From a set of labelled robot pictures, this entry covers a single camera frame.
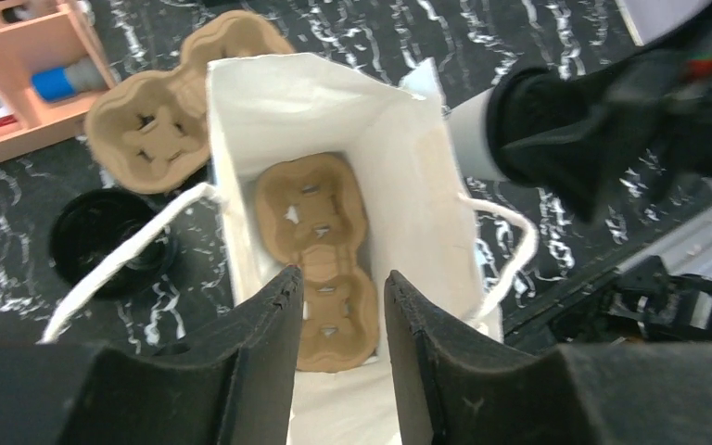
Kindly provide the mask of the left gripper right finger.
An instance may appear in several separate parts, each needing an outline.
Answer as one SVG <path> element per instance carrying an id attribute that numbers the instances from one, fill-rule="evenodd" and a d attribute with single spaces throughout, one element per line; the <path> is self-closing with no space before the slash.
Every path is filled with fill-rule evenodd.
<path id="1" fill-rule="evenodd" d="M 385 318 L 405 444 L 712 444 L 712 343 L 503 345 L 392 272 Z"/>

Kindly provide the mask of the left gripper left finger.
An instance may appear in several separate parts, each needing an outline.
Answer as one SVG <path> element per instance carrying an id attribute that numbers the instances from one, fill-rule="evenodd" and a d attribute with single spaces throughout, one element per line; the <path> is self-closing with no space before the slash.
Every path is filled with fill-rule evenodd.
<path id="1" fill-rule="evenodd" d="M 283 444 L 302 294 L 300 269 L 286 267 L 152 356 L 0 345 L 0 444 Z"/>

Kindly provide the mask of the brown cardboard cup carrier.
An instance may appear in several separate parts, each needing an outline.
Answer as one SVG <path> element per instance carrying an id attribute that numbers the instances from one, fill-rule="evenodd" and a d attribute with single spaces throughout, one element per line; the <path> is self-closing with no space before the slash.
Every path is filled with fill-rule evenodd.
<path id="1" fill-rule="evenodd" d="M 321 153 L 273 165 L 256 183 L 255 211 L 268 252 L 302 271 L 298 369 L 363 364 L 379 339 L 377 294 L 359 264 L 368 222 L 348 163 Z"/>

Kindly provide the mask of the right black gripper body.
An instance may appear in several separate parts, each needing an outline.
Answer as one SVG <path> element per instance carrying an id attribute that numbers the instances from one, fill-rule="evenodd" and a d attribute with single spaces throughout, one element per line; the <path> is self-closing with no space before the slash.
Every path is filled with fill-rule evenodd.
<path id="1" fill-rule="evenodd" d="M 575 80 L 516 66 L 485 111 L 498 172 L 549 189 L 584 222 L 601 216 L 647 151 L 662 167 L 646 195 L 651 202 L 680 174 L 712 178 L 712 2 L 631 56 Z"/>

